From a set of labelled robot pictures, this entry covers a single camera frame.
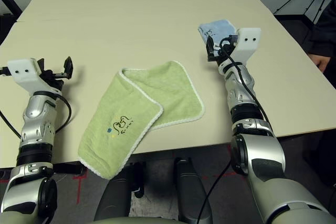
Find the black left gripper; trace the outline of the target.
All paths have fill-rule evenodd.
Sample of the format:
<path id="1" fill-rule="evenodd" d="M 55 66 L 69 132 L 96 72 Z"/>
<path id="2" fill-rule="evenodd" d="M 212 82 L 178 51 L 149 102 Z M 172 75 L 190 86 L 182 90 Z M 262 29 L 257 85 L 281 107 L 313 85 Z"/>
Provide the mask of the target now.
<path id="1" fill-rule="evenodd" d="M 44 58 L 39 59 L 37 63 L 41 70 L 41 74 L 39 76 L 52 88 L 62 91 L 64 81 L 62 81 L 61 79 L 63 78 L 71 79 L 72 78 L 74 67 L 73 67 L 71 57 L 68 57 L 65 60 L 64 72 L 61 72 L 61 73 L 53 73 L 52 70 L 45 70 L 44 69 Z M 9 71 L 7 67 L 3 67 L 0 69 L 0 75 L 10 76 L 11 72 Z"/>

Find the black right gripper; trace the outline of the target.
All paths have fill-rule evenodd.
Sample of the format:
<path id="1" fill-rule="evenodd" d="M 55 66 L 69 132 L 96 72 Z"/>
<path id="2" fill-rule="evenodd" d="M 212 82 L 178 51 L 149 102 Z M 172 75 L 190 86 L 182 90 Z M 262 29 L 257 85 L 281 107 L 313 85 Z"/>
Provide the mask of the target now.
<path id="1" fill-rule="evenodd" d="M 211 36 L 207 37 L 206 50 L 207 50 L 207 61 L 215 61 L 216 63 L 222 63 L 231 56 L 235 49 L 235 43 L 237 42 L 238 36 L 228 36 L 223 38 L 219 42 L 219 50 L 217 52 L 217 57 L 214 52 L 214 42 Z"/>

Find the bystander bare hand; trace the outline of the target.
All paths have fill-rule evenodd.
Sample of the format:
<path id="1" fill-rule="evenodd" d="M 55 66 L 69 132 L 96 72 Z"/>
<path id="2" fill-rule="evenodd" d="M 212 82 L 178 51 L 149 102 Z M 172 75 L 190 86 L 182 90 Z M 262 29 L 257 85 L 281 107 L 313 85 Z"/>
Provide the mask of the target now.
<path id="1" fill-rule="evenodd" d="M 330 57 L 318 56 L 318 55 L 314 56 L 314 63 L 321 72 L 324 72 L 326 70 L 330 60 L 331 60 Z"/>

